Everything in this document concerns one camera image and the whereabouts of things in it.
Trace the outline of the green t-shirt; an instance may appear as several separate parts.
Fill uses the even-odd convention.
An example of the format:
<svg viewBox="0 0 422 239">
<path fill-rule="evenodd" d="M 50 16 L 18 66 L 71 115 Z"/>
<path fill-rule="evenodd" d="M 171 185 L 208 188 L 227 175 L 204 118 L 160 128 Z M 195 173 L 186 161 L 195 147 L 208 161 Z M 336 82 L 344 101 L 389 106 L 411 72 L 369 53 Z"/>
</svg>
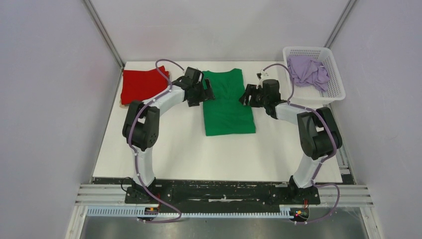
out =
<svg viewBox="0 0 422 239">
<path fill-rule="evenodd" d="M 239 102 L 245 93 L 242 70 L 204 71 L 204 76 L 215 96 L 214 100 L 203 102 L 206 136 L 255 133 L 252 108 Z"/>
</svg>

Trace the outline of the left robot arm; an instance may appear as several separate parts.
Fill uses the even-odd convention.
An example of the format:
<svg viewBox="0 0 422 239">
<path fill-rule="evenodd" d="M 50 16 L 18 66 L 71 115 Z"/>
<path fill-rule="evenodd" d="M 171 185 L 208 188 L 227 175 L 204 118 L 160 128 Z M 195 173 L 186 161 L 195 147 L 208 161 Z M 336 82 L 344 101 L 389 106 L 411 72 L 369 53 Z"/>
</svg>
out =
<svg viewBox="0 0 422 239">
<path fill-rule="evenodd" d="M 124 70 L 121 103 L 128 106 L 122 135 L 134 153 L 132 190 L 145 203 L 156 198 L 151 186 L 156 177 L 152 166 L 152 148 L 159 136 L 160 117 L 172 107 L 186 102 L 189 107 L 214 100 L 204 72 L 188 67 L 174 81 L 164 66 L 153 70 Z"/>
</svg>

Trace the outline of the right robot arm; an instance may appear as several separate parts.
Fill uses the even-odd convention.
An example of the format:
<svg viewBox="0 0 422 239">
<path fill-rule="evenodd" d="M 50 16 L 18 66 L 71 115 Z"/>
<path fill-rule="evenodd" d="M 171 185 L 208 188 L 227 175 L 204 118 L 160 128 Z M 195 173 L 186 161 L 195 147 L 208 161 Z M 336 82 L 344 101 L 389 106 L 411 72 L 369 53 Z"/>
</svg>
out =
<svg viewBox="0 0 422 239">
<path fill-rule="evenodd" d="M 264 80 L 260 85 L 248 84 L 239 102 L 264 108 L 270 117 L 298 127 L 303 156 L 289 180 L 287 195 L 291 202 L 300 203 L 316 193 L 316 175 L 322 164 L 336 155 L 342 138 L 330 108 L 312 109 L 283 100 L 279 87 L 275 79 Z"/>
</svg>

